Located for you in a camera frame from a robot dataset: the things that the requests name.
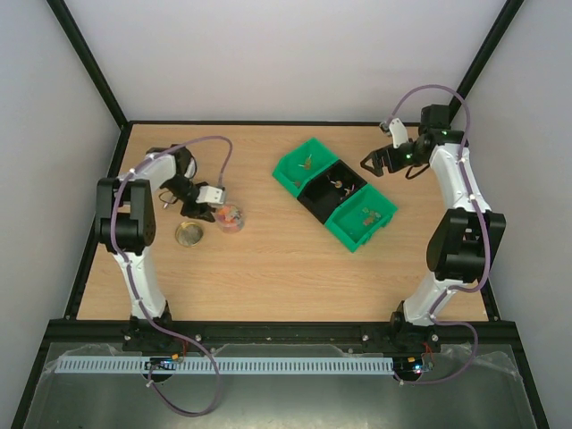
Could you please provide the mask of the silver metal scoop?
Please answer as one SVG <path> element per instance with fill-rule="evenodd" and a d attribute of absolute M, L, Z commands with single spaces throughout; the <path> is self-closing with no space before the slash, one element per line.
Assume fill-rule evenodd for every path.
<path fill-rule="evenodd" d="M 159 200 L 163 204 L 163 209 L 166 209 L 167 207 L 174 205 L 178 201 L 178 198 L 176 198 L 171 192 L 165 191 L 159 195 Z"/>

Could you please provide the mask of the gold jar lid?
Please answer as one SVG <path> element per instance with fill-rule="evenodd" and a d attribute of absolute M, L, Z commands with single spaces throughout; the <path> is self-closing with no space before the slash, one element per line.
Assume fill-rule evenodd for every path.
<path fill-rule="evenodd" d="M 186 221 L 180 223 L 175 230 L 175 239 L 185 248 L 196 246 L 204 237 L 204 230 L 199 223 Z"/>

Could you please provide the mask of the black bin with swirl lollipops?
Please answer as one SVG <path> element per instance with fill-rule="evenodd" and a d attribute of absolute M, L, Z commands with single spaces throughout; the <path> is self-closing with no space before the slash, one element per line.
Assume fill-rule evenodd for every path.
<path fill-rule="evenodd" d="M 297 200 L 320 223 L 326 224 L 332 213 L 365 185 L 365 179 L 338 160 L 311 179 Z"/>

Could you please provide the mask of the green bin with gummy candies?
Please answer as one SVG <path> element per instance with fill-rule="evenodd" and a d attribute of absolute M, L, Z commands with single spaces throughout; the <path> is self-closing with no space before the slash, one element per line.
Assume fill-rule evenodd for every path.
<path fill-rule="evenodd" d="M 385 227 L 397 211 L 387 197 L 367 184 L 332 212 L 325 228 L 348 251 L 355 252 Z"/>

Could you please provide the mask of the green bin with square lollipops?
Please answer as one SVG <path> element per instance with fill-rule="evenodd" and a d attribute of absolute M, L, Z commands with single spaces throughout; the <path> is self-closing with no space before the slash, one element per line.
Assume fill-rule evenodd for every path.
<path fill-rule="evenodd" d="M 280 159 L 273 177 L 297 198 L 311 180 L 338 160 L 320 140 L 311 138 Z"/>

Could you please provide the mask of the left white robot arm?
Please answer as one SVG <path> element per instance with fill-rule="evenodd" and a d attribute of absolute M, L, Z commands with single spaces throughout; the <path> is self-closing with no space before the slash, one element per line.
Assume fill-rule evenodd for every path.
<path fill-rule="evenodd" d="M 183 216 L 212 223 L 215 206 L 226 197 L 223 175 L 213 186 L 195 183 L 196 172 L 196 158 L 183 145 L 152 147 L 136 167 L 97 183 L 95 234 L 122 270 L 132 326 L 137 329 L 144 321 L 186 346 L 197 346 L 198 340 L 173 331 L 168 301 L 156 277 L 151 253 L 156 237 L 153 194 L 170 191 L 182 203 Z"/>

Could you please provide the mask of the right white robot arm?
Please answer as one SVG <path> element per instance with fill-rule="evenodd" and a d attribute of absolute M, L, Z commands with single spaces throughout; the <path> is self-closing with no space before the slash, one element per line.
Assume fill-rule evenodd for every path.
<path fill-rule="evenodd" d="M 427 275 L 391 315 L 389 342 L 400 350 L 433 343 L 438 314 L 451 298 L 486 284 L 506 228 L 505 216 L 492 211 L 476 183 L 467 132 L 453 130 L 448 116 L 445 105 L 424 107 L 416 139 L 392 116 L 380 125 L 391 144 L 360 163 L 377 177 L 410 167 L 433 170 L 446 208 L 427 245 Z"/>

